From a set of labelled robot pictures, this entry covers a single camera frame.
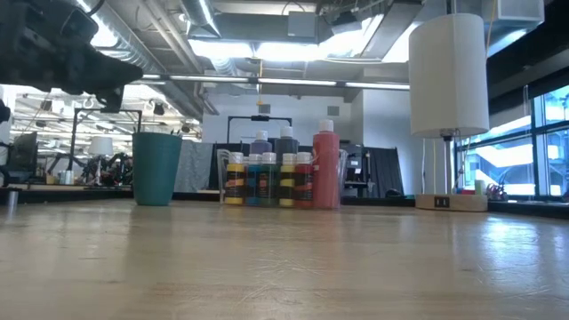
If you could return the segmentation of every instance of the paint bottle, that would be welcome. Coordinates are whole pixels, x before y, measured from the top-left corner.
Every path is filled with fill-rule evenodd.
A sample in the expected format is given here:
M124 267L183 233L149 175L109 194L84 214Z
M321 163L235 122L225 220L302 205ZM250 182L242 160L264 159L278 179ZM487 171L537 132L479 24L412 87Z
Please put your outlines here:
M299 152L299 142L293 138L293 128L290 126L281 127L281 137L275 140L276 162L283 163L283 154L297 154Z
M247 192L245 196L245 203L249 205L259 205L257 182L259 180L261 160L261 155L249 155L249 164L247 165Z
M265 152L260 166L257 188L260 205L277 205L276 191L278 186L278 167L276 153Z
M243 154L241 152L232 152L229 155L228 175L225 183L226 204L243 204L245 196L244 179Z
M265 152L273 152L273 146L268 142L268 132L259 130L257 132L257 140L251 144L250 153L262 155Z
M301 209L312 208L312 186L314 181L314 168L312 155L309 152L299 152L296 155L294 167L294 206Z
M278 192L278 203L283 207L294 206L294 165L296 155L283 154L283 165L280 172L280 188Z
M335 209L340 206L338 165L340 136L334 133L332 120L320 121L320 132L314 136L314 206Z

